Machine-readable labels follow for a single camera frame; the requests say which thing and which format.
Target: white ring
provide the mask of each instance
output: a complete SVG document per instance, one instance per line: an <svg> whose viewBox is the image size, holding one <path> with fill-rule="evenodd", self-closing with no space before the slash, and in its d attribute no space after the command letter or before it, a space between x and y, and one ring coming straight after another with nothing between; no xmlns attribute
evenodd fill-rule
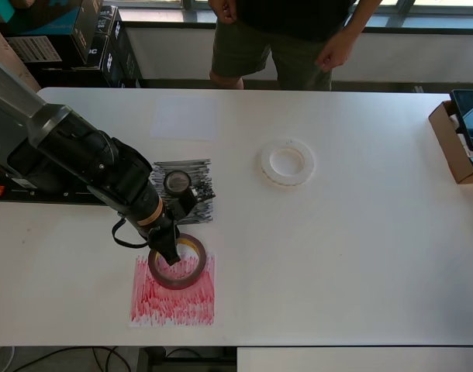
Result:
<svg viewBox="0 0 473 372"><path fill-rule="evenodd" d="M273 153L287 149L299 152L303 159L303 168L297 174L290 176L278 173L271 165L271 156ZM314 171L314 157L309 148L303 143L300 143L295 139L284 139L269 143L262 150L261 167L264 174L266 174L266 176L268 176L273 182L282 186L296 186L298 184L303 184L311 177Z"/></svg>

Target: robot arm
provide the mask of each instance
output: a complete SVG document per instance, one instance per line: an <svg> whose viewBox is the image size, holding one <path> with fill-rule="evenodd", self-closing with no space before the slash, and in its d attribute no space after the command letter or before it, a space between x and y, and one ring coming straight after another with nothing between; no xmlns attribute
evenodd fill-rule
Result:
<svg viewBox="0 0 473 372"><path fill-rule="evenodd" d="M121 220L115 241L129 248L149 246L168 264L180 260L176 221L185 217L210 192L187 187L173 205L164 205L149 176L152 167L136 150L96 129L66 105L46 103L0 65L0 118L25 126L29 145L86 184L87 189ZM128 220L146 240L131 244L115 237Z"/></svg>

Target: black shirt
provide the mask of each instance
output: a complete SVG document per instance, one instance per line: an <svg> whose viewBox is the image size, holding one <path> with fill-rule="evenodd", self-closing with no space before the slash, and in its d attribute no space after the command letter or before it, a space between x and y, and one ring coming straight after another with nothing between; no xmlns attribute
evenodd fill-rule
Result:
<svg viewBox="0 0 473 372"><path fill-rule="evenodd" d="M339 31L355 0L236 0L238 18L268 33L324 41Z"/></svg>

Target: cable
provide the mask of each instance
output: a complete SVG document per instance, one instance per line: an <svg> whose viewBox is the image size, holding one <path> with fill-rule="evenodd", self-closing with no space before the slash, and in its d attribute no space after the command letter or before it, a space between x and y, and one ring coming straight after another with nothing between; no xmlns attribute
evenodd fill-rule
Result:
<svg viewBox="0 0 473 372"><path fill-rule="evenodd" d="M92 347L92 348L91 348L91 351L92 351L93 354L94 354L94 359L95 359L95 362L97 363L97 367L99 368L100 372L104 372L104 370L102 369L102 366L101 366L100 363L98 362L97 354L95 353L95 348Z"/></svg>
<svg viewBox="0 0 473 372"><path fill-rule="evenodd" d="M172 353L175 353L177 351L182 351L182 350L183 351L188 351L188 352L196 355L198 358L202 358L202 355L197 353L195 350L189 349L188 347L180 347L179 349L174 349L174 350L170 351L169 354L166 357L168 358Z"/></svg>
<svg viewBox="0 0 473 372"><path fill-rule="evenodd" d="M14 346L12 346L12 352L11 352L11 356L9 357L9 361L7 362L7 364L5 365L4 369L1 372L6 372L7 371L7 369L9 368L9 366L12 363L12 360L14 359L14 352L15 351L16 351L16 348Z"/></svg>
<svg viewBox="0 0 473 372"><path fill-rule="evenodd" d="M135 250L139 248L144 248L149 244L149 239L147 238L147 241L142 244L133 244L133 243L128 243L125 242L121 239L116 238L116 231L119 230L121 226L123 226L126 223L125 217L121 217L121 219L112 227L112 238L116 243L118 243L120 246L125 246L126 248L133 248Z"/></svg>
<svg viewBox="0 0 473 372"><path fill-rule="evenodd" d="M94 347L91 347L91 346L72 346L72 347L66 347L64 349L59 349L59 350L56 350L56 351L53 351L52 353L48 353L47 355L44 355L38 359L35 359L34 361L32 362L29 362L27 364L23 364L21 367L18 367L16 368L13 372L18 372L20 370L22 370L23 368L27 368L28 366L31 366L32 364L35 364L35 363L38 363L40 362L41 360L44 360L48 357L51 357L53 356L54 354L57 354L57 353L62 353L64 351L69 351L69 350L78 350L78 349L102 349L102 350L108 350L110 353L113 353L114 355L116 355L126 366L128 372L131 372L131 367L129 366L128 362L126 361L125 358L123 358L122 356L120 356L116 351L108 348L108 347L105 347L105 346L94 346Z"/></svg>
<svg viewBox="0 0 473 372"><path fill-rule="evenodd" d="M116 350L118 347L117 346L114 346L110 351L109 351L109 354L107 356L107 359L105 360L105 372L109 372L109 359L112 355L112 353L114 352L114 350Z"/></svg>

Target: wall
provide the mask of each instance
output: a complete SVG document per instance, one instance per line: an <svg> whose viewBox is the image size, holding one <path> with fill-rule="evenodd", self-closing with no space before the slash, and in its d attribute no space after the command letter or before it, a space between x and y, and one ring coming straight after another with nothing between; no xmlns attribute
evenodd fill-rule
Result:
<svg viewBox="0 0 473 372"><path fill-rule="evenodd" d="M211 29L129 29L146 79L207 79ZM249 78L274 80L273 63ZM473 36L364 33L337 81L473 82Z"/></svg>

